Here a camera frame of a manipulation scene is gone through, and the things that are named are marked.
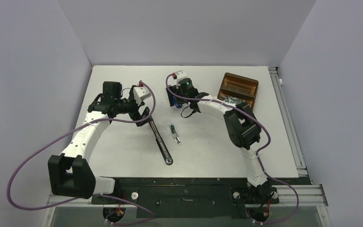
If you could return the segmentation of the black stapler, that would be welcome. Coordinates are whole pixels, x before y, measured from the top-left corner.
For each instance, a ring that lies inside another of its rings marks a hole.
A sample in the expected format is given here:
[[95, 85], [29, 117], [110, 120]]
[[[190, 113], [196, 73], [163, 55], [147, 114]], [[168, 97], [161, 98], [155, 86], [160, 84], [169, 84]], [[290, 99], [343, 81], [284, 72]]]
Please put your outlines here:
[[170, 153], [169, 153], [169, 151], [168, 151], [168, 149], [166, 147], [166, 144], [163, 141], [163, 139], [162, 139], [162, 137], [161, 137], [156, 125], [155, 125], [154, 120], [151, 120], [149, 122], [149, 125], [150, 125], [150, 127], [151, 127], [151, 129], [152, 129], [152, 131], [154, 133], [157, 145], [158, 145], [158, 147], [159, 147], [159, 149], [161, 151], [161, 154], [163, 156], [163, 159], [164, 159], [165, 163], [167, 165], [172, 165], [173, 164], [173, 159], [172, 159], [172, 157], [171, 157], [171, 155], [170, 155]]

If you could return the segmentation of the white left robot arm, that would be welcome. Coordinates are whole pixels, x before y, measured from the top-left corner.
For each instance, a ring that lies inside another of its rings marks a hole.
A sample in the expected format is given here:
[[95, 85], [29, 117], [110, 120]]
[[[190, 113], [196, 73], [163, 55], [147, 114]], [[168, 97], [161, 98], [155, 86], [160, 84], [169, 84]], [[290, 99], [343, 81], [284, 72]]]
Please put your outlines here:
[[140, 113], [144, 101], [154, 97], [152, 90], [143, 82], [130, 88], [129, 96], [122, 96], [120, 82], [105, 81], [103, 90], [88, 106], [84, 123], [76, 131], [69, 145], [48, 160], [51, 190], [54, 195], [88, 199], [103, 194], [109, 203], [117, 203], [122, 190], [115, 180], [97, 176], [89, 165], [89, 159], [101, 135], [116, 121], [119, 114], [127, 114], [129, 122], [138, 127], [149, 121], [152, 110], [148, 107]]

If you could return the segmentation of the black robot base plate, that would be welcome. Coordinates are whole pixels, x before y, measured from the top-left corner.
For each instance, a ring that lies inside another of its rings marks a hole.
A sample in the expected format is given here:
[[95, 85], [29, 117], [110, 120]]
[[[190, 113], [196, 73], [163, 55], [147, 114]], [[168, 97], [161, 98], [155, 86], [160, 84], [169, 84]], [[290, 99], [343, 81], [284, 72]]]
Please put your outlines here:
[[111, 198], [94, 196], [94, 205], [123, 204], [122, 198], [147, 208], [156, 218], [246, 218], [263, 215], [280, 182], [269, 180], [258, 188], [246, 178], [137, 178], [115, 180]]

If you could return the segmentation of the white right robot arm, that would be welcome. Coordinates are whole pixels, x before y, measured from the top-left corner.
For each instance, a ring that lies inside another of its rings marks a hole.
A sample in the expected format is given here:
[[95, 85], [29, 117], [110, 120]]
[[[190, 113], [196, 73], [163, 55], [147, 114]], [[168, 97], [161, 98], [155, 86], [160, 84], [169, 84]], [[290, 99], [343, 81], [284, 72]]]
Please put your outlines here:
[[277, 194], [267, 183], [269, 175], [259, 157], [259, 152], [270, 142], [257, 150], [251, 149], [254, 143], [260, 141], [261, 132], [268, 137], [270, 134], [258, 122], [248, 103], [226, 103], [206, 92], [199, 92], [190, 82], [187, 85], [168, 85], [166, 92], [170, 106], [187, 104], [193, 113], [206, 113], [224, 120], [230, 141], [241, 150], [247, 181], [251, 185], [248, 196], [253, 202], [268, 200]]

